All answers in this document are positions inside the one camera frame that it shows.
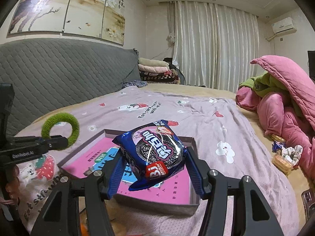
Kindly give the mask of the person's left hand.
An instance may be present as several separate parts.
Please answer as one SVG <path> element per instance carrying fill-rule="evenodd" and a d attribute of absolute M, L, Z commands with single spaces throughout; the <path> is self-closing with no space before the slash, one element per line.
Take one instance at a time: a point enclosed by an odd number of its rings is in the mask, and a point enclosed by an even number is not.
<path fill-rule="evenodd" d="M 1 204 L 15 206 L 19 204 L 19 168 L 17 165 L 8 169 L 8 180 L 1 179 L 1 183 L 5 183 L 5 191 L 9 195 L 9 199 L 5 200 L 1 197 Z"/>

